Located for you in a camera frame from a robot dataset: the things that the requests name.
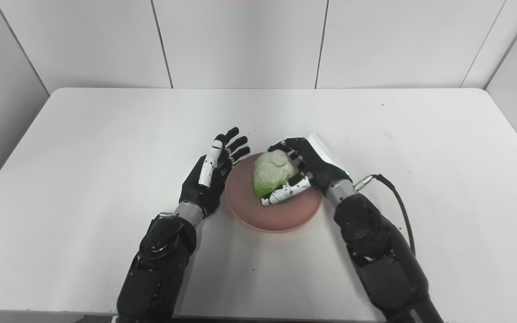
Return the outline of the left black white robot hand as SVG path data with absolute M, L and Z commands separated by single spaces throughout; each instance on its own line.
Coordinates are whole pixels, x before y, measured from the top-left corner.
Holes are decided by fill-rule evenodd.
M 250 154 L 248 137 L 239 133 L 240 129 L 233 127 L 217 135 L 183 182 L 179 202 L 197 205 L 203 218 L 217 210 L 230 172 Z

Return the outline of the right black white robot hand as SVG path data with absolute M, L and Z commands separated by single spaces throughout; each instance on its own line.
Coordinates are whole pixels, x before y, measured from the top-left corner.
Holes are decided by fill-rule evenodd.
M 320 190 L 334 207 L 359 193 L 350 175 L 330 159 L 328 149 L 318 135 L 285 137 L 267 149 L 269 153 L 275 150 L 281 150 L 298 162 L 299 172 L 261 197 L 263 206 L 282 203 L 310 188 Z

